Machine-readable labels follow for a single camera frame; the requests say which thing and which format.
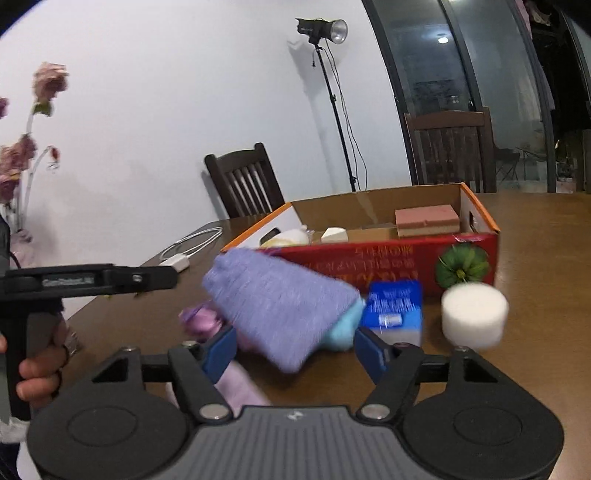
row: finger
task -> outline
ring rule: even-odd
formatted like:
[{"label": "finger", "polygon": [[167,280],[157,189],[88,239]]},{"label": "finger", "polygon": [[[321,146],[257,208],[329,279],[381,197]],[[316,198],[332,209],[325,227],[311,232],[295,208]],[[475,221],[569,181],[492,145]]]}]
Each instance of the finger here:
[{"label": "finger", "polygon": [[27,358],[18,366],[21,377],[41,378],[57,372],[66,363],[66,350],[50,345],[34,358]]},{"label": "finger", "polygon": [[53,399],[51,397],[43,397],[39,400],[32,400],[30,402],[31,408],[38,410],[39,408],[47,407]]},{"label": "finger", "polygon": [[17,384],[17,395],[24,401],[49,397],[60,386],[60,378],[54,374],[45,378],[32,378]]},{"label": "finger", "polygon": [[62,320],[57,324],[56,329],[53,331],[53,344],[62,346],[66,343],[66,337],[68,335],[68,326],[66,322]]}]

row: red cardboard box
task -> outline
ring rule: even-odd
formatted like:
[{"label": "red cardboard box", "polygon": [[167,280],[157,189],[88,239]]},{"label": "red cardboard box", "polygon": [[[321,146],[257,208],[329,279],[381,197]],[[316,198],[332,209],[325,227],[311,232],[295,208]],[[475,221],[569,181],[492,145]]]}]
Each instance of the red cardboard box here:
[{"label": "red cardboard box", "polygon": [[[399,239],[398,209],[451,205],[461,233]],[[368,291],[373,281],[417,279],[428,296],[440,296],[465,280],[492,284],[498,259],[499,228],[463,183],[346,193],[286,203],[247,230],[224,250],[257,248],[271,231],[307,225],[322,234],[347,229],[349,242],[274,249],[276,256]]]}]

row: white charging cable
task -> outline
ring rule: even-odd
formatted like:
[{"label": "white charging cable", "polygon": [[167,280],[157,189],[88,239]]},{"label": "white charging cable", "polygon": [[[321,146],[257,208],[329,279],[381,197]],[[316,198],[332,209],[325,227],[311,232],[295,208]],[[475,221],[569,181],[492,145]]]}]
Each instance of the white charging cable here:
[{"label": "white charging cable", "polygon": [[[204,242],[201,242],[200,244],[195,245],[194,247],[191,247],[191,248],[185,250],[184,252],[180,252],[178,254],[175,254],[170,258],[166,257],[166,254],[168,252],[170,252],[171,250],[178,248],[180,245],[182,245],[185,242],[188,242],[189,240],[197,238],[198,236],[201,236],[201,235],[205,235],[207,233],[211,233],[212,235]],[[160,265],[166,266],[166,267],[174,267],[174,269],[177,272],[182,272],[183,270],[185,270],[186,268],[189,267],[189,258],[191,258],[195,254],[198,254],[201,250],[203,250],[207,246],[214,243],[214,241],[216,241],[218,238],[220,238],[222,236],[222,233],[223,233],[222,227],[217,226],[214,228],[208,228],[206,230],[201,230],[199,232],[191,233],[190,235],[187,235],[187,236],[181,238],[180,240],[178,240],[175,243],[173,243],[172,245],[170,245],[170,247],[168,247],[166,250],[164,250],[160,254],[160,260],[161,260]]]}]

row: chair backrest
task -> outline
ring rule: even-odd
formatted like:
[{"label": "chair backrest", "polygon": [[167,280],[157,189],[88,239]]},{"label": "chair backrest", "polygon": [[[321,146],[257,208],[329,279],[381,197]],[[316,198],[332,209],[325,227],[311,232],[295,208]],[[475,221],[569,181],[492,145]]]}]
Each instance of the chair backrest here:
[{"label": "chair backrest", "polygon": [[271,213],[285,203],[262,143],[219,158],[208,155],[205,166],[230,218]]},{"label": "chair backrest", "polygon": [[405,114],[421,185],[463,181],[476,192],[496,192],[491,113],[444,111]]}]

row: blue box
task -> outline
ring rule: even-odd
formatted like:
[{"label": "blue box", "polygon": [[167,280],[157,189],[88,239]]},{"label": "blue box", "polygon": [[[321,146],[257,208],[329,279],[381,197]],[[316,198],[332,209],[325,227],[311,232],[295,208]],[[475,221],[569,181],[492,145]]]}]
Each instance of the blue box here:
[{"label": "blue box", "polygon": [[417,280],[373,282],[360,325],[389,345],[398,342],[421,346],[423,292]]}]

